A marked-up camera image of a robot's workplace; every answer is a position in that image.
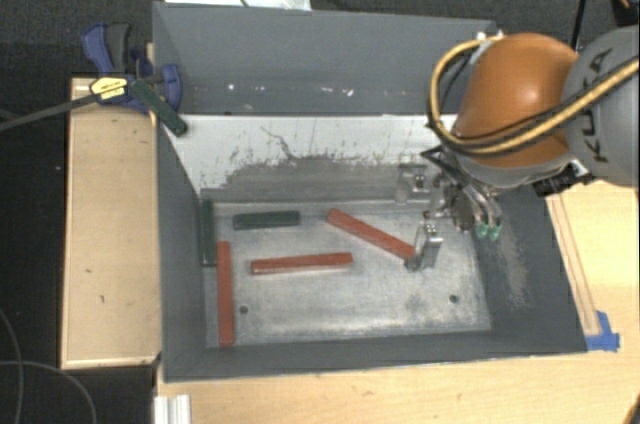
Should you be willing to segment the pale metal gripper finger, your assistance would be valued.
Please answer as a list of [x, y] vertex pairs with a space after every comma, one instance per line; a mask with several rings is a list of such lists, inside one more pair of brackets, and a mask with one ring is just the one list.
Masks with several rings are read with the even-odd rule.
[[431, 193], [428, 175], [429, 168], [425, 164], [400, 164], [394, 191], [395, 203], [404, 205], [426, 199]]
[[416, 230], [413, 254], [404, 261], [409, 272], [435, 267], [444, 239], [433, 221], [424, 221]]

